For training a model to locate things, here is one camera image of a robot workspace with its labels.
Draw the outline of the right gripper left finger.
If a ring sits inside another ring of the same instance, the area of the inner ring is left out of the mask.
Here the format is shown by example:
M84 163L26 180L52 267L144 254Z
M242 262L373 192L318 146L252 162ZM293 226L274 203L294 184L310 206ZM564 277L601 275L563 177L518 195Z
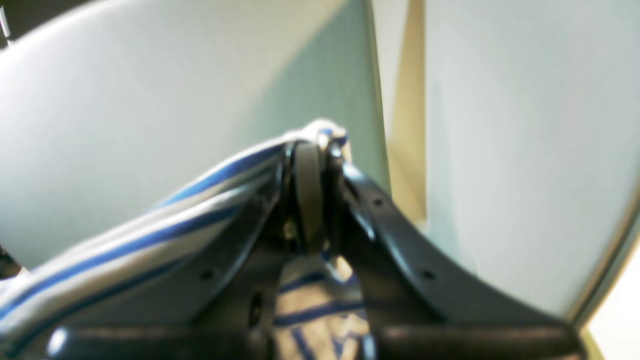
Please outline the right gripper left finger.
M176 268L54 327L48 360L272 359L279 274L326 242L326 150L285 146L231 222Z

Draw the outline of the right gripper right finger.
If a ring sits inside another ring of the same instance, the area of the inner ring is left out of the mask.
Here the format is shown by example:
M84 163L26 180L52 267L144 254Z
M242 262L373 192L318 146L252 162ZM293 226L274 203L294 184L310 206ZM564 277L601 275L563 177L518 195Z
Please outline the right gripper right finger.
M471 275L340 150L327 154L327 179L331 245L359 280L368 321L357 359L585 359L573 326Z

